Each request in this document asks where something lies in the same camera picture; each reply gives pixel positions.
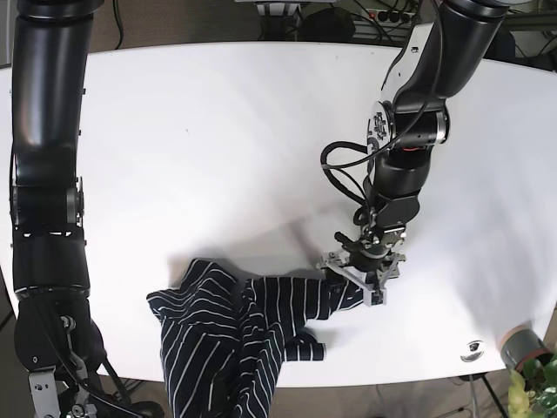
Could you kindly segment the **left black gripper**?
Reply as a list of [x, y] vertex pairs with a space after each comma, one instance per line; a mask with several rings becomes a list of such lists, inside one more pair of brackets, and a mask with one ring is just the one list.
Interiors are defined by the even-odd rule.
[[366, 306], [386, 304], [386, 283], [399, 277], [399, 263], [406, 256], [396, 249], [406, 238], [404, 228], [363, 228], [357, 240], [341, 232], [334, 234], [340, 249], [325, 253], [320, 269], [333, 285], [353, 283], [362, 291]]

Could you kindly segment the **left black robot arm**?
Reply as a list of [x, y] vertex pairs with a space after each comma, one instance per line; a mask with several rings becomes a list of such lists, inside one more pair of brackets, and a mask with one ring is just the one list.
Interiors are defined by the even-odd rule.
[[323, 173], [359, 206], [359, 237], [334, 238], [340, 250], [319, 269], [335, 293], [349, 291], [367, 306], [386, 303], [386, 283], [399, 277], [397, 249], [419, 213], [433, 148], [446, 142], [446, 101], [458, 94], [493, 41], [510, 1], [434, 1], [430, 24], [414, 24], [390, 65], [366, 127], [366, 144], [336, 141], [320, 155]]

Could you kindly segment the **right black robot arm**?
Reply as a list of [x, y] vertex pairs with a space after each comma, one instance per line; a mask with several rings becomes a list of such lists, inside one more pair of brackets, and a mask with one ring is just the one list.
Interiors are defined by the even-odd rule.
[[12, 55], [14, 344], [38, 417], [117, 414], [97, 371], [77, 145], [98, 1], [20, 1]]

